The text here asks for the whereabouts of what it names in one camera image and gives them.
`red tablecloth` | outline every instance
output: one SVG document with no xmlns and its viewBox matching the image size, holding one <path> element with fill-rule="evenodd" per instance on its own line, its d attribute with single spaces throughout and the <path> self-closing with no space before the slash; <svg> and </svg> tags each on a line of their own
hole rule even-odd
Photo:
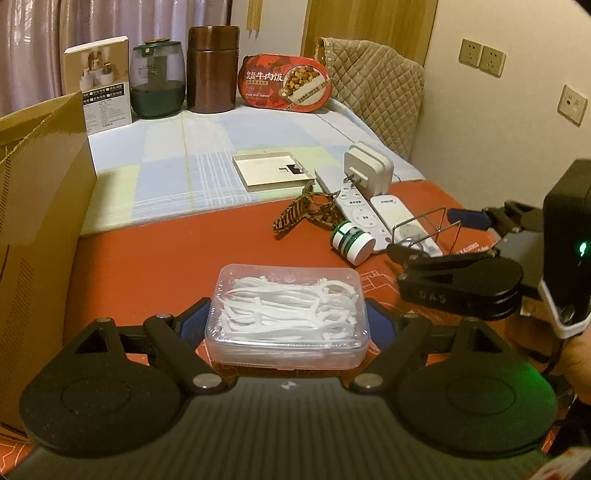
<svg viewBox="0 0 591 480">
<path fill-rule="evenodd" d="M 390 193 L 398 196 L 415 215 L 440 206 L 459 207 L 428 181 L 395 184 Z M 211 296 L 219 271 L 228 264 L 350 267 L 332 250 L 330 232 L 307 221 L 281 239 L 274 235 L 271 224 L 288 204 L 289 201 L 281 201 L 252 205 L 80 239 L 70 279 L 64 341 L 71 340 L 101 316 L 113 317 L 119 325 L 140 325 L 154 313 L 178 314 L 199 298 Z M 449 250 L 455 235 L 455 230 L 451 230 L 454 229 L 440 235 L 439 244 L 444 252 Z M 462 229 L 454 251 L 475 251 L 493 243 L 493 237 L 486 232 Z M 436 323 L 457 321 L 453 315 L 401 301 L 395 281 L 401 267 L 389 261 L 385 254 L 371 257 L 356 270 L 361 275 L 366 297 L 375 298 L 399 313 L 411 309 L 424 313 Z M 495 322 L 494 326 L 502 330 L 502 322 Z M 203 347 L 198 353 L 207 358 Z M 365 362 L 376 354 L 377 350 L 371 349 Z M 256 374 L 256 369 L 216 367 L 224 375 Z M 281 374 L 309 375 L 310 372 Z M 0 456 L 3 456 L 0 472 L 9 470 L 26 453 L 28 447 L 23 445 L 0 445 Z"/>
</svg>

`dark green jar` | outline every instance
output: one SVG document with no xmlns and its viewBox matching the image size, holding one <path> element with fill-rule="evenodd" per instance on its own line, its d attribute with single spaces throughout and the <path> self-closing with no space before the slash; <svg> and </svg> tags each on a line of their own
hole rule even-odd
<svg viewBox="0 0 591 480">
<path fill-rule="evenodd" d="M 183 47 L 167 38 L 135 47 L 129 67 L 131 107 L 141 118 L 180 112 L 185 98 Z"/>
</svg>

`clear plastic box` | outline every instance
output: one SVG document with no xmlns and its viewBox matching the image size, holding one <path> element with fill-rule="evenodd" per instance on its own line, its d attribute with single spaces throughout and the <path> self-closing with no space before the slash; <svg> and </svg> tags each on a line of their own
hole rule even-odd
<svg viewBox="0 0 591 480">
<path fill-rule="evenodd" d="M 340 339 L 286 339 L 260 340 L 244 338 L 240 333 L 228 331 L 222 325 L 224 310 L 222 298 L 235 287 L 236 279 L 264 277 L 269 282 L 312 286 L 326 280 L 339 280 L 351 286 L 354 294 L 348 305 L 355 312 L 353 333 Z M 335 293 L 338 287 L 331 287 Z M 321 369 L 341 370 L 358 366 L 369 346 L 370 334 L 359 274 L 350 268 L 266 267 L 261 265 L 227 265 L 220 272 L 212 298 L 212 307 L 205 329 L 205 343 L 211 360 L 221 364 L 271 367 L 280 370 Z"/>
</svg>

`quilted chair cover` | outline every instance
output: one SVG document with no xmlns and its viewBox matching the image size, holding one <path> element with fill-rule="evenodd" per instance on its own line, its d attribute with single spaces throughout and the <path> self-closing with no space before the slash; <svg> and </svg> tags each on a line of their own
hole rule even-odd
<svg viewBox="0 0 591 480">
<path fill-rule="evenodd" d="M 331 75 L 332 96 L 407 160 L 423 100 L 423 67 L 391 47 L 339 38 L 320 38 L 316 60 Z"/>
</svg>

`curtain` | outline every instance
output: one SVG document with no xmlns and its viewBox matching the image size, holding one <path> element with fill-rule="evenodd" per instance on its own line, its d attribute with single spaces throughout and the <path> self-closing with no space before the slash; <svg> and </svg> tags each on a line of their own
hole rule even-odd
<svg viewBox="0 0 591 480">
<path fill-rule="evenodd" d="M 195 25 L 229 23 L 232 0 L 0 0 L 0 116 L 61 95 L 68 47 L 127 35 L 181 41 Z"/>
<path fill-rule="evenodd" d="M 0 116 L 61 95 L 60 0 L 0 0 Z"/>
</svg>

